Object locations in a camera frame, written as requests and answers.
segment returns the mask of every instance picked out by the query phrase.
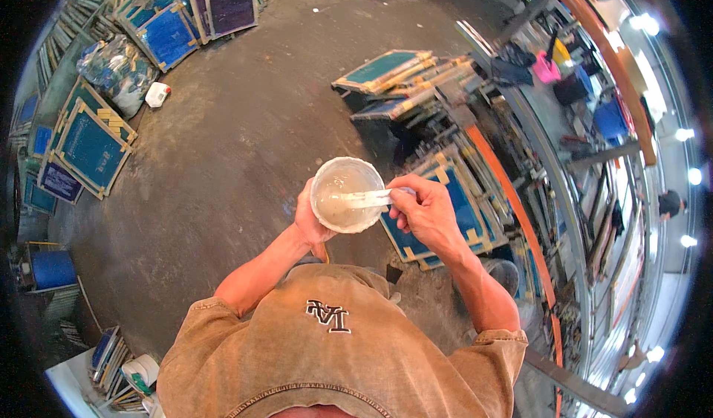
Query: ceiling light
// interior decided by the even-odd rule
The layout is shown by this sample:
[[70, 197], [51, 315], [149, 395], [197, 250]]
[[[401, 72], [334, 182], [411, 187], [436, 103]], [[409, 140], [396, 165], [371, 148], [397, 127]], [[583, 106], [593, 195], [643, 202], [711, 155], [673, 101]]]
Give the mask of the ceiling light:
[[626, 392], [626, 395], [624, 395], [624, 401], [626, 401], [627, 404], [636, 402], [636, 389], [630, 389]]
[[699, 185], [701, 181], [703, 181], [703, 176], [700, 170], [696, 168], [688, 169], [688, 182], [692, 185]]
[[684, 235], [683, 237], [681, 237], [681, 244], [684, 245], [685, 247], [691, 247], [691, 246], [695, 246], [696, 244], [698, 244], [698, 240], [691, 237], [690, 235]]
[[651, 350], [648, 353], [646, 353], [646, 359], [648, 359], [649, 362], [658, 362], [663, 357], [664, 357], [664, 349], [662, 349], [658, 345], [656, 347], [654, 347], [654, 350]]
[[643, 29], [649, 36], [655, 36], [659, 33], [659, 23], [648, 13], [643, 13], [640, 16], [633, 16], [629, 19], [629, 24], [633, 29]]
[[676, 139], [683, 142], [690, 137], [696, 136], [696, 133], [693, 131], [692, 128], [679, 128], [678, 130], [676, 130], [676, 134], [674, 136], [676, 137]]

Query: plastic spatula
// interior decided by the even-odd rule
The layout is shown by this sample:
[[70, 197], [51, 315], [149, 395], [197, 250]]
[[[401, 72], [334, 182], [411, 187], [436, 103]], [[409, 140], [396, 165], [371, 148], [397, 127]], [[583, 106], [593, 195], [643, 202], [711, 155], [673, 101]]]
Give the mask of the plastic spatula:
[[[416, 191], [411, 188], [397, 189], [416, 196]], [[391, 200], [391, 197], [388, 196], [390, 193], [391, 189], [384, 189], [383, 191], [353, 192], [343, 193], [339, 195], [339, 198], [351, 209], [375, 208], [377, 206], [392, 204], [393, 201]]]

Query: plastic bag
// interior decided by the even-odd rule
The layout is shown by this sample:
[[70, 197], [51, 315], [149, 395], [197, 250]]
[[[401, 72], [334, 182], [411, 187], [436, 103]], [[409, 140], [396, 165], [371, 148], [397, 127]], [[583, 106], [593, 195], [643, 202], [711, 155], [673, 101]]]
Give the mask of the plastic bag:
[[118, 34], [107, 43], [100, 40], [86, 48], [77, 61], [77, 71], [111, 99], [125, 119], [138, 112], [158, 70], [134, 42]]

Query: clothing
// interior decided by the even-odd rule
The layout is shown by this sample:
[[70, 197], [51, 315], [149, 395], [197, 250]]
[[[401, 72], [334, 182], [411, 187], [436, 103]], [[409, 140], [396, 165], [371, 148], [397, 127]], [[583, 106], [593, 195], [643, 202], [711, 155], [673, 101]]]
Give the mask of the clothing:
[[662, 216], [666, 213], [671, 214], [675, 217], [681, 208], [681, 197], [676, 191], [668, 191], [662, 195], [659, 195], [659, 215]]
[[163, 411], [265, 418], [322, 404], [359, 418], [512, 415], [522, 330], [484, 331], [446, 357], [387, 298], [383, 277], [320, 264], [293, 268], [250, 320], [220, 298], [194, 303], [158, 374]]

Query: blue container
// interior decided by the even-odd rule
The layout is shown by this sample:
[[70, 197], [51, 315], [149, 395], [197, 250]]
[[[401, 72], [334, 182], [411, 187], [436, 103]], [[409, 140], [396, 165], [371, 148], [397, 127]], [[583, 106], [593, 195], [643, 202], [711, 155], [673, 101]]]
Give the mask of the blue container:
[[57, 288], [77, 282], [67, 251], [39, 251], [30, 254], [37, 289]]
[[629, 133], [624, 121], [624, 114], [616, 99], [612, 99], [594, 110], [594, 121], [606, 139], [614, 139], [619, 135], [628, 135]]

